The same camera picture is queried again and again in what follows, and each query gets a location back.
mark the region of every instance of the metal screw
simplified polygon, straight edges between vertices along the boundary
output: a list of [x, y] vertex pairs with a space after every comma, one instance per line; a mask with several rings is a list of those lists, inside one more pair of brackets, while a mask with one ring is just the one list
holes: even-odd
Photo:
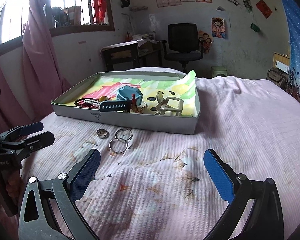
[[65, 173], [60, 173], [60, 174], [58, 175], [58, 179], [65, 179], [66, 176], [67, 176], [67, 174], [65, 174]]
[[274, 184], [274, 180], [271, 179], [271, 178], [268, 178], [268, 179], [267, 179], [267, 182], [270, 183], [270, 184]]
[[29, 182], [30, 182], [30, 183], [34, 183], [36, 180], [37, 180], [36, 177], [31, 177], [31, 178], [29, 179]]
[[246, 175], [239, 173], [238, 178], [239, 178], [239, 180], [245, 180], [247, 177], [246, 177]]

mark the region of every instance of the bed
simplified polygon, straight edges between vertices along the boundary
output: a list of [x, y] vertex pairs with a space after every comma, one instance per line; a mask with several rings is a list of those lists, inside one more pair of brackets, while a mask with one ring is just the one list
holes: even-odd
[[[203, 153], [213, 148], [236, 173], [275, 180], [287, 239], [300, 224], [300, 104], [267, 80], [200, 78], [196, 86], [201, 115], [194, 135], [132, 129], [123, 155], [108, 147], [120, 127], [50, 114], [42, 122], [55, 143], [24, 160], [24, 182], [68, 172], [96, 148], [100, 167], [76, 205], [101, 239], [202, 240], [227, 207], [203, 165]], [[98, 138], [97, 129], [107, 129], [109, 138]]]

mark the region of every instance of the blue curtain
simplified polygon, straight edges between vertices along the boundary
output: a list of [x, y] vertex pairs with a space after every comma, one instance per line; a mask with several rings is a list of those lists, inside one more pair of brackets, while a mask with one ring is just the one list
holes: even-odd
[[300, 103], [300, 8], [294, 0], [282, 0], [290, 32], [291, 60], [287, 92]]

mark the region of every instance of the green stool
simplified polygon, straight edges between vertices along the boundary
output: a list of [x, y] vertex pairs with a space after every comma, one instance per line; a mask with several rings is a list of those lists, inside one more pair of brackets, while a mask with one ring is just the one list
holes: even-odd
[[227, 69], [225, 67], [212, 66], [211, 73], [212, 73], [212, 78], [228, 76]]

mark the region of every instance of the metal ring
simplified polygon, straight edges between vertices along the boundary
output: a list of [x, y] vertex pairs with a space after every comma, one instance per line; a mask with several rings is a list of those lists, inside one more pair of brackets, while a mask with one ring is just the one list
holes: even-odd
[[[118, 133], [118, 132], [121, 132], [121, 131], [129, 131], [129, 132], [131, 133], [130, 137], [129, 137], [128, 139], [123, 139], [123, 138], [121, 138], [121, 137], [118, 137], [118, 136], [117, 136], [117, 133]], [[117, 131], [115, 132], [115, 135], [114, 135], [114, 136], [115, 136], [115, 138], [116, 138], [118, 141], [126, 142], [126, 141], [129, 141], [129, 140], [132, 138], [133, 134], [132, 134], [132, 131], [131, 131], [130, 129], [128, 129], [128, 128], [123, 128], [123, 129], [117, 130]]]
[[126, 144], [126, 148], [125, 148], [122, 152], [116, 152], [116, 151], [114, 151], [114, 150], [111, 148], [111, 143], [112, 143], [113, 141], [114, 141], [114, 139], [112, 139], [112, 140], [109, 142], [109, 148], [110, 148], [110, 150], [113, 151], [114, 153], [117, 153], [117, 154], [123, 154], [123, 153], [127, 150], [127, 148], [128, 148], [128, 143], [127, 143], [126, 141], [120, 141], [120, 140], [117, 139], [117, 141], [125, 143], [125, 144]]
[[97, 135], [100, 139], [104, 139], [109, 136], [109, 132], [106, 129], [98, 129]]

